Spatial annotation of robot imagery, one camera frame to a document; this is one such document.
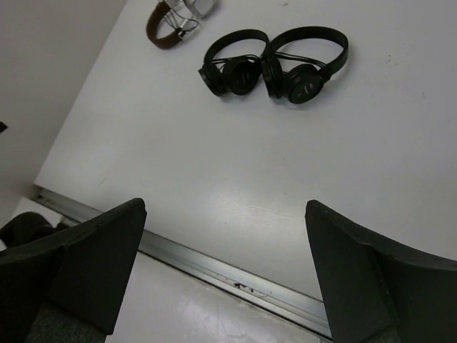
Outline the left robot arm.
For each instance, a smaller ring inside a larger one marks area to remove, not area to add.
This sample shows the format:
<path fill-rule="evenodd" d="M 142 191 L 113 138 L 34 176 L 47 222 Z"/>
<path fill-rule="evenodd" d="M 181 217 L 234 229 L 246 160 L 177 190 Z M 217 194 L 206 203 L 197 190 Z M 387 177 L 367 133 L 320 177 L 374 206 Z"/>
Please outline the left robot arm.
<path fill-rule="evenodd" d="M 1 251 L 36 241 L 67 228 L 62 222 L 53 226 L 40 213 L 22 212 L 4 222 L 1 227 Z"/>

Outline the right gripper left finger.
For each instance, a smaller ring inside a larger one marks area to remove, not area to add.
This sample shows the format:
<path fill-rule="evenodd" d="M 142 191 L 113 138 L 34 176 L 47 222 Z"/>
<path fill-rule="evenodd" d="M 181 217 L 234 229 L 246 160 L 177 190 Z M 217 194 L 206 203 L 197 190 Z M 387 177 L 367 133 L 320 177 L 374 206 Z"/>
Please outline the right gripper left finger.
<path fill-rule="evenodd" d="M 1 252 L 3 342 L 104 342 L 114 332 L 146 223 L 129 200 Z"/>

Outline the brown silver headphones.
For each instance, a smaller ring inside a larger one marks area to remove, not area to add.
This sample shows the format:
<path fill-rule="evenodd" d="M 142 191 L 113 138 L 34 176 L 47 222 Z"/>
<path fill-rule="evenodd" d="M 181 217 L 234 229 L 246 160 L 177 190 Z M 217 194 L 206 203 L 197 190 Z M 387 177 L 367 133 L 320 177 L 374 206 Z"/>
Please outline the brown silver headphones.
<path fill-rule="evenodd" d="M 218 6 L 219 1 L 158 1 L 147 21 L 146 36 L 155 47 L 172 49 Z"/>

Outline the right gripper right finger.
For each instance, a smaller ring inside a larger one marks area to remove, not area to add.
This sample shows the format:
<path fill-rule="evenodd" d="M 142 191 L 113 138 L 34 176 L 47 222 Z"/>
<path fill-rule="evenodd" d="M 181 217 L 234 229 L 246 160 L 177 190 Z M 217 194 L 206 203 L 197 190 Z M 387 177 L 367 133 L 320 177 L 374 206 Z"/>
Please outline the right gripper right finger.
<path fill-rule="evenodd" d="M 456 261 L 408 247 L 326 205 L 306 230 L 334 342 L 455 342 Z"/>

